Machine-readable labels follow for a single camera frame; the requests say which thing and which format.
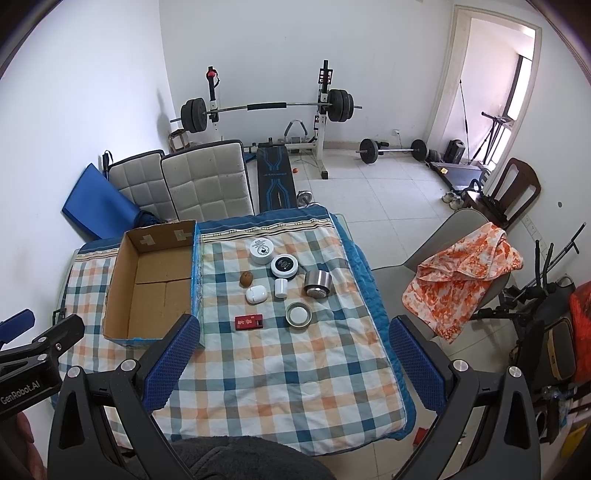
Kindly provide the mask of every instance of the dumbbell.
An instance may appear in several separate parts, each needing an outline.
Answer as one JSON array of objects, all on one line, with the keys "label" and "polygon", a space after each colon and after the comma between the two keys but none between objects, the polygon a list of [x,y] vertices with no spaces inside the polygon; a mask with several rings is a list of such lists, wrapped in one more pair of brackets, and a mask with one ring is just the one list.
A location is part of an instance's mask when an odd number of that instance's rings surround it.
[{"label": "dumbbell", "polygon": [[378,155],[383,155],[384,152],[412,152],[414,159],[418,161],[426,161],[429,155],[427,144],[420,139],[415,140],[410,148],[387,148],[388,146],[387,142],[376,142],[365,138],[359,144],[359,150],[356,150],[356,153],[360,154],[361,160],[365,163],[374,163]]}]

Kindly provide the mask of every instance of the weight plate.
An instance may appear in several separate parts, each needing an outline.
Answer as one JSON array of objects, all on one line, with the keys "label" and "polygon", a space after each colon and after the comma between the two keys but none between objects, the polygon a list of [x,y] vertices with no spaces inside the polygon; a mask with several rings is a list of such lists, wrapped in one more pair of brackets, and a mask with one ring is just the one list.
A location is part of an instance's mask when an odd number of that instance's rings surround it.
[{"label": "weight plate", "polygon": [[349,108],[349,118],[351,118],[353,116],[353,110],[355,110],[355,104],[353,103],[353,95],[351,95],[350,93],[349,95],[349,101],[351,102],[351,107]]},{"label": "weight plate", "polygon": [[195,133],[195,126],[193,125],[193,118],[191,117],[191,105],[193,100],[187,100],[181,107],[181,123],[185,130],[189,130],[191,133]]},{"label": "weight plate", "polygon": [[435,150],[429,150],[429,155],[427,156],[428,162],[436,162],[437,161],[437,152]]},{"label": "weight plate", "polygon": [[193,113],[193,125],[195,125],[195,131],[204,132],[207,128],[207,106],[205,105],[205,100],[201,97],[193,100],[191,111]]},{"label": "weight plate", "polygon": [[378,159],[378,143],[371,138],[365,138],[359,144],[361,160],[365,163],[374,163]]},{"label": "weight plate", "polygon": [[302,190],[301,192],[297,193],[297,195],[295,196],[295,199],[296,199],[296,204],[298,207],[306,206],[310,202],[312,202],[312,200],[313,200],[312,192],[308,192],[307,190]]},{"label": "weight plate", "polygon": [[351,99],[349,98],[349,94],[347,90],[341,90],[341,95],[343,96],[343,114],[340,116],[339,122],[346,122],[349,119],[349,110],[351,106]]},{"label": "weight plate", "polygon": [[426,161],[429,155],[429,151],[427,150],[427,144],[420,139],[416,139],[411,145],[410,148],[413,149],[413,157],[415,160],[418,161]]},{"label": "weight plate", "polygon": [[329,120],[331,122],[340,122],[340,117],[343,115],[343,94],[340,92],[340,90],[329,90],[329,103]]}]

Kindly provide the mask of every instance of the white round container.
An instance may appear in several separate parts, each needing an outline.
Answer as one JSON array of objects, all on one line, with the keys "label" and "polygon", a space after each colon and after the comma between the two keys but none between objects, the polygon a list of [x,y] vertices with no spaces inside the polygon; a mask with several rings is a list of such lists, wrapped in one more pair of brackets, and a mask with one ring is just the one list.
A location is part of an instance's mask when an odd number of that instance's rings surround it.
[{"label": "white round container", "polygon": [[249,247],[252,261],[258,265],[267,265],[273,259],[273,242],[268,238],[257,238]]},{"label": "white round container", "polygon": [[271,261],[271,271],[277,278],[292,279],[296,276],[298,267],[297,258],[290,254],[277,255]]}]

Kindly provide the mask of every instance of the window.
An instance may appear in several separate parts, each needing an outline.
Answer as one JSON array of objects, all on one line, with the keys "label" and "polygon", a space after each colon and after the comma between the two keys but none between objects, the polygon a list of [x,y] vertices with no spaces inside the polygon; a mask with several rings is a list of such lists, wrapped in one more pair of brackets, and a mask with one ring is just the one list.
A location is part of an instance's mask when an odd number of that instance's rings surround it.
[{"label": "window", "polygon": [[507,103],[505,104],[505,110],[503,110],[503,116],[509,117],[512,122],[508,123],[507,126],[500,127],[499,135],[496,138],[495,145],[493,146],[491,156],[485,163],[489,170],[494,170],[501,155],[505,151],[505,147],[511,137],[511,128],[513,123],[517,120],[523,100],[525,99],[525,92],[530,82],[531,74],[531,60],[526,59],[524,56],[519,55],[517,60],[517,68],[515,69],[515,76],[513,78],[513,84],[507,97]]},{"label": "window", "polygon": [[519,55],[513,85],[509,92],[509,98],[507,99],[503,116],[508,116],[513,120],[517,120],[519,112],[521,111],[521,106],[523,105],[527,86],[530,82],[530,74],[531,60]]}]

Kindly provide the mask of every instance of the treadmill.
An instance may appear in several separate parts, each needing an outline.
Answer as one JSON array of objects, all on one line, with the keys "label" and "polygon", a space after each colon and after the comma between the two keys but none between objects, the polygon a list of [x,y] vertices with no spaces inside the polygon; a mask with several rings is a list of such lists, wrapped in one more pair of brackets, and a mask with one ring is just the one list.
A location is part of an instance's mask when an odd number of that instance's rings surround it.
[{"label": "treadmill", "polygon": [[481,112],[481,114],[492,120],[492,126],[488,135],[482,141],[472,159],[470,159],[470,163],[474,161],[484,145],[486,145],[486,151],[482,163],[479,163],[478,165],[463,165],[445,161],[439,162],[430,161],[429,159],[427,160],[429,167],[439,175],[452,191],[456,193],[470,187],[475,180],[480,185],[484,184],[488,176],[491,174],[491,171],[486,168],[486,164],[490,161],[499,146],[501,132],[504,128],[510,128],[513,123],[513,119],[508,116],[493,116],[485,112]]}]

